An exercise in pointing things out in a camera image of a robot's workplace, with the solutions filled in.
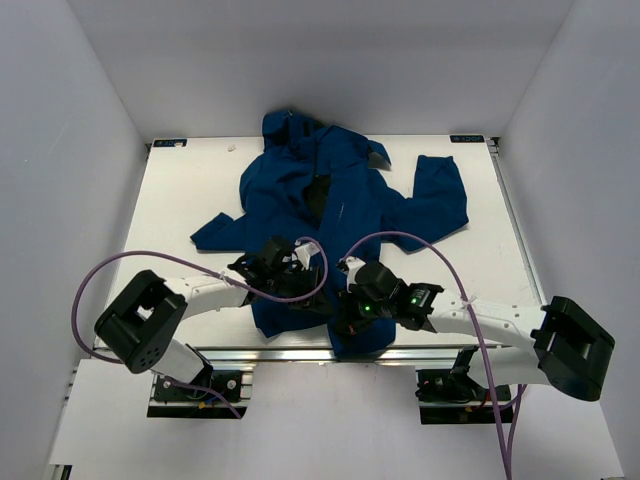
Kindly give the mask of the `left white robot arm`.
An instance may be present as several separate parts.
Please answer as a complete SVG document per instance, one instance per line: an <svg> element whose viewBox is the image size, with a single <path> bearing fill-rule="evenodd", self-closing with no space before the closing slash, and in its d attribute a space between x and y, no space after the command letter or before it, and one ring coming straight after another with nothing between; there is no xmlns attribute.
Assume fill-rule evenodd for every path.
<svg viewBox="0 0 640 480"><path fill-rule="evenodd" d="M94 325L97 337L131 373L153 372L191 399L210 393L213 368L176 340L182 321L258 300L313 313L330 306L323 292L328 258L309 237L295 243L273 237L260 252L239 257L223 271L196 271L194 277L174 279L138 272Z"/></svg>

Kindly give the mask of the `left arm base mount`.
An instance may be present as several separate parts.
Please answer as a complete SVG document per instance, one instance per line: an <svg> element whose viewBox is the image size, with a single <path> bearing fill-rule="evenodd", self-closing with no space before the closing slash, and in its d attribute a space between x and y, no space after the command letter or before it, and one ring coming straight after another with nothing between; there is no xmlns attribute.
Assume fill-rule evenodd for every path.
<svg viewBox="0 0 640 480"><path fill-rule="evenodd" d="M148 418L160 419L241 419L252 395L253 370L247 365L215 365L204 386L223 397L203 390L174 385L155 374L147 406Z"/></svg>

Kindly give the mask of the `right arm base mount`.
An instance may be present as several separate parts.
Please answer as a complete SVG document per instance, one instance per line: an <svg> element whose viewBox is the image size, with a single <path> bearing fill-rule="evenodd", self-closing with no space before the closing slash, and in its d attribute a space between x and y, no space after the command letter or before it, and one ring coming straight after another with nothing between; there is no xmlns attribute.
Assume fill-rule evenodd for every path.
<svg viewBox="0 0 640 480"><path fill-rule="evenodd" d="M422 425L494 424L493 401L487 387L467 375L469 363L478 356L480 374L486 379L482 355L477 346L462 348L451 367L428 368L416 372Z"/></svg>

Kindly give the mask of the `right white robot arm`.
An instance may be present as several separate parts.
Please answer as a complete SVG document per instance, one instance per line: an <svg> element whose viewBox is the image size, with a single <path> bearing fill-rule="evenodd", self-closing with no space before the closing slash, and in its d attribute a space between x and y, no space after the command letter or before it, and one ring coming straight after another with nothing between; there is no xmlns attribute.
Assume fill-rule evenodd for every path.
<svg viewBox="0 0 640 480"><path fill-rule="evenodd" d="M353 338L377 319L409 331L462 334L493 348L463 348L450 370L453 390L477 397L490 385L549 385L581 401L600 399L615 340L574 300L555 296L541 307L465 300L440 285L408 284L379 261L355 257L338 268L339 334Z"/></svg>

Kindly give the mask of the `blue zip jacket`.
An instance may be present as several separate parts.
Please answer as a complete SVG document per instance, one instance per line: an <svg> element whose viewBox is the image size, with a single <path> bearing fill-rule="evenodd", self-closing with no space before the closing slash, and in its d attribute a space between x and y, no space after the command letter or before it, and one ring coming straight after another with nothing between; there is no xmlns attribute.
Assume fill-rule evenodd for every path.
<svg viewBox="0 0 640 480"><path fill-rule="evenodd" d="M384 146L290 110L262 120L263 153L243 172L243 215L220 213L192 234L201 252L259 252L273 236L317 240L329 264L325 290L334 309L346 277L345 253L376 260L381 244L407 253L467 225L467 195L453 158L419 156L412 195L389 187L370 160L387 162Z"/></svg>

